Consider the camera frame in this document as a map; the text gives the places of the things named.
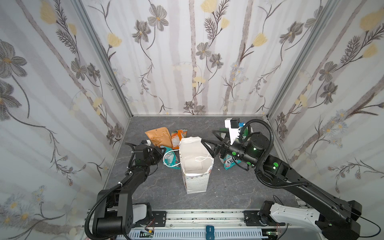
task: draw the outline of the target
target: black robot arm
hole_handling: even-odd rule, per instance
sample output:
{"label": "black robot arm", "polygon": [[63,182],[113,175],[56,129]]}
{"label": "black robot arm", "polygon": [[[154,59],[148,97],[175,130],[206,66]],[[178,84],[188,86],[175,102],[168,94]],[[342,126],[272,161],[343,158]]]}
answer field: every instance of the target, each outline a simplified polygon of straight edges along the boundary
{"label": "black robot arm", "polygon": [[[361,215],[361,204],[356,201],[347,202],[329,194],[298,174],[281,159],[269,155],[271,138],[268,139],[260,132],[254,132],[249,134],[246,139],[240,139],[241,142],[235,141],[231,145],[229,131],[214,130],[212,133],[218,141],[202,139],[203,145],[212,157],[219,155],[224,158],[227,154],[232,155],[234,159],[239,159],[255,168],[257,179],[264,185],[285,189],[311,205],[320,213],[315,224],[326,238],[329,240],[355,240],[359,237],[360,225],[356,220]],[[224,138],[219,135],[222,133],[226,134]],[[270,208],[270,206],[270,204],[265,204],[263,207]],[[269,213],[269,209],[261,210],[261,212]]]}
{"label": "black robot arm", "polygon": [[[149,166],[156,165],[163,157],[165,148],[150,147],[145,144],[133,145],[126,143],[132,148],[132,157],[128,164],[126,177],[109,190],[102,190],[97,196],[97,202],[91,208],[85,220],[84,231],[92,240],[108,239],[115,235],[128,234],[135,223],[132,194],[137,187],[149,176]],[[153,217],[150,205],[146,207],[146,218],[143,223],[148,223]],[[92,232],[89,223],[94,213]]]}

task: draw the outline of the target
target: black mounting plate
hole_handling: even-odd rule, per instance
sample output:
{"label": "black mounting plate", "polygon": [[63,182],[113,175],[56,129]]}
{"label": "black mounting plate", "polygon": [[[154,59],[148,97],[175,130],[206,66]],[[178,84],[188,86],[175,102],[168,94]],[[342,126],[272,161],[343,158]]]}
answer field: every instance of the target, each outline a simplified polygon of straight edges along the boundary
{"label": "black mounting plate", "polygon": [[167,221],[167,212],[166,211],[152,211],[152,215],[155,218],[153,226],[154,227],[165,227]]}

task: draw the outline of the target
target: wall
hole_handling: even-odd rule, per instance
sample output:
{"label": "wall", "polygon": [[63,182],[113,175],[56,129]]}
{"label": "wall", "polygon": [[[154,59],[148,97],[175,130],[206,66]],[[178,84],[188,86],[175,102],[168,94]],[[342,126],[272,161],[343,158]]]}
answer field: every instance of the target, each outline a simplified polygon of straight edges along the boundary
{"label": "wall", "polygon": [[[362,216],[381,227],[383,7],[378,0],[341,1],[271,116],[293,167],[331,194],[360,202]],[[358,222],[361,235],[377,232]]]}
{"label": "wall", "polygon": [[82,0],[134,114],[266,114],[326,1]]}
{"label": "wall", "polygon": [[128,118],[70,1],[0,2],[0,232],[78,239]]}

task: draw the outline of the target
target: gray countertop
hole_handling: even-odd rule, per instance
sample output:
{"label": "gray countertop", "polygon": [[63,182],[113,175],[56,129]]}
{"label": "gray countertop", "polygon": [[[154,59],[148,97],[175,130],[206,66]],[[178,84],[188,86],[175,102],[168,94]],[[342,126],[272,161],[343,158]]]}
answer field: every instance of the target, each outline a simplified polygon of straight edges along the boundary
{"label": "gray countertop", "polygon": [[[159,127],[167,127],[169,132],[188,129],[187,137],[201,137],[216,140],[211,133],[224,127],[225,117],[133,117],[123,142],[138,144],[148,139],[145,132]],[[252,117],[241,117],[247,122]],[[251,124],[253,131],[261,131],[269,136],[261,124]],[[271,155],[278,157],[275,148]],[[116,162],[111,170],[106,188],[114,186],[125,177],[124,172],[131,156],[131,148],[122,145]],[[206,192],[188,194],[179,169],[171,169],[158,164],[157,171],[141,184],[132,196],[133,203],[149,202],[152,209],[250,209],[260,208],[265,200],[273,201],[273,195],[279,197],[284,205],[297,207],[293,194],[283,189],[271,189],[262,185],[253,169],[246,172],[238,166],[225,170],[219,159],[215,159],[210,173]]]}

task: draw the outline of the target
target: white string handle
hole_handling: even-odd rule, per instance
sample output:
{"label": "white string handle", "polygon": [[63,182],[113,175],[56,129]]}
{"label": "white string handle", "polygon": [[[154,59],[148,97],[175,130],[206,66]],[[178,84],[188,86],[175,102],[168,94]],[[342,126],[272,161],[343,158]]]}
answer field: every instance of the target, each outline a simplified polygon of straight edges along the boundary
{"label": "white string handle", "polygon": [[201,161],[196,160],[196,158],[201,158],[201,157],[195,157],[195,161],[196,161],[196,162],[202,162],[202,161],[204,161],[204,160],[207,159],[207,158],[213,160],[213,158],[211,158],[211,157],[209,156],[209,153],[208,153],[208,155],[207,155],[203,160],[201,160]]}
{"label": "white string handle", "polygon": [[174,152],[174,151],[178,151],[178,149],[174,149],[174,150],[171,150],[171,151],[168,151],[168,152],[164,153],[164,156],[163,156],[163,164],[164,164],[165,166],[167,166],[167,167],[176,167],[177,165],[179,165],[179,164],[181,163],[181,162],[179,162],[178,164],[175,164],[175,165],[173,165],[173,166],[168,166],[168,165],[166,164],[166,162],[165,162],[166,154],[169,153],[169,152]]}

